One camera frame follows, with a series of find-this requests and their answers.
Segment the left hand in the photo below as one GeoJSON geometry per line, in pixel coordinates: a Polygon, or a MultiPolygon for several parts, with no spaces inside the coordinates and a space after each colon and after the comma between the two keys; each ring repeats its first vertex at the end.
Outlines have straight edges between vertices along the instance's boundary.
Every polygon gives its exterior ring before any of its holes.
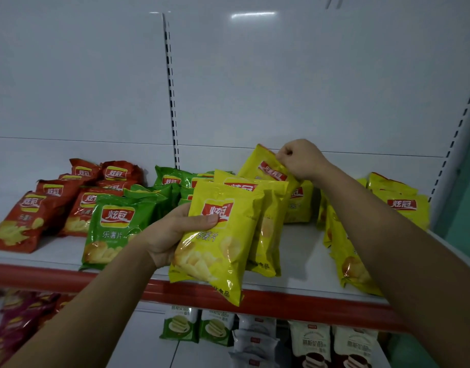
{"type": "Polygon", "coordinates": [[[146,243],[146,249],[157,268],[170,264],[184,233],[210,229],[218,223],[217,214],[189,217],[190,207],[191,204],[178,206],[138,235],[138,241],[146,243]]]}

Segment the person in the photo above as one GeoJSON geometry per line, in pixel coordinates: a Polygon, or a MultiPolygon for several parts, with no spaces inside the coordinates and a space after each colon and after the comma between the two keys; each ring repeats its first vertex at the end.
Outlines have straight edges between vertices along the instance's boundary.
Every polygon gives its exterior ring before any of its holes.
{"type": "MultiPolygon", "coordinates": [[[[470,367],[470,268],[411,221],[331,164],[311,142],[289,142],[277,159],[322,189],[394,310],[445,367],[470,367]]],[[[217,215],[172,210],[132,240],[5,365],[106,366],[152,274],[170,264],[184,232],[207,230],[217,215]]]]}

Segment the red shelf edge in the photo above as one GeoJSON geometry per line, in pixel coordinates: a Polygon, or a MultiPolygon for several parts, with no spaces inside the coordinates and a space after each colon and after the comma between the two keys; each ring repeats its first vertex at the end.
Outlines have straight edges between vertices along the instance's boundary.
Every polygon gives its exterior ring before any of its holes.
{"type": "MultiPolygon", "coordinates": [[[[0,286],[78,293],[97,274],[0,264],[0,286]]],[[[271,291],[244,290],[240,307],[230,304],[211,286],[150,279],[142,299],[165,304],[216,309],[231,313],[271,316],[389,332],[408,332],[390,305],[271,291]]]]}

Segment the hand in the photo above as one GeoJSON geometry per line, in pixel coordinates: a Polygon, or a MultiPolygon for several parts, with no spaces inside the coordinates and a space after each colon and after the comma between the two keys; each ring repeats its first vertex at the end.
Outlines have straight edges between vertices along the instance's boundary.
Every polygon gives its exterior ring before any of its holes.
{"type": "Polygon", "coordinates": [[[138,241],[146,243],[157,268],[170,264],[185,232],[210,229],[218,223],[218,214],[189,217],[190,207],[191,204],[178,206],[138,235],[138,241]]]}
{"type": "Polygon", "coordinates": [[[286,143],[276,154],[279,162],[299,180],[310,180],[319,187],[325,169],[332,164],[316,145],[306,139],[286,143]]]}

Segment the right hand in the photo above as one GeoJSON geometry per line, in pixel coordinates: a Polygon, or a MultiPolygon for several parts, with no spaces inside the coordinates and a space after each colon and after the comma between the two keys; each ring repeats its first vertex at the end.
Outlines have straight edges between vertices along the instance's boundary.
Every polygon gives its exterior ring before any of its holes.
{"type": "Polygon", "coordinates": [[[332,164],[316,145],[306,139],[286,143],[276,154],[276,159],[299,180],[310,180],[319,185],[325,169],[332,164]]]}

